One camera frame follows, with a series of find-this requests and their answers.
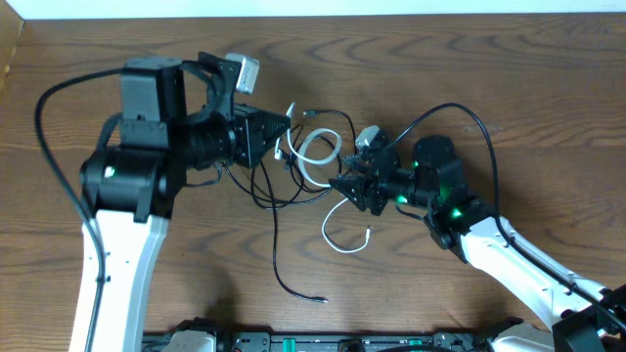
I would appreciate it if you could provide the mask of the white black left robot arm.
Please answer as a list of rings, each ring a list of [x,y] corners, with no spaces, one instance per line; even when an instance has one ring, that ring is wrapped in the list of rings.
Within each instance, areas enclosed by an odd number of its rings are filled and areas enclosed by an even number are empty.
[[[82,164],[83,269],[70,349],[137,351],[152,273],[191,169],[252,168],[287,132],[280,113],[236,102],[260,69],[243,54],[150,56],[120,73],[122,110]]]

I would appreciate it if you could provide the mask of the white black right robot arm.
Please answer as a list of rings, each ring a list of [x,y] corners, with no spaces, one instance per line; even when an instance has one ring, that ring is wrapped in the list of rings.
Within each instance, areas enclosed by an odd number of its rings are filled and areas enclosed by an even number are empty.
[[[469,190],[449,138],[418,140],[410,169],[376,126],[361,133],[356,150],[344,160],[348,173],[331,180],[333,189],[376,216],[391,201],[423,209],[419,219],[440,248],[497,280],[546,326],[536,330],[509,319],[476,336],[476,350],[624,350],[624,287],[610,289],[580,276],[522,236]]]

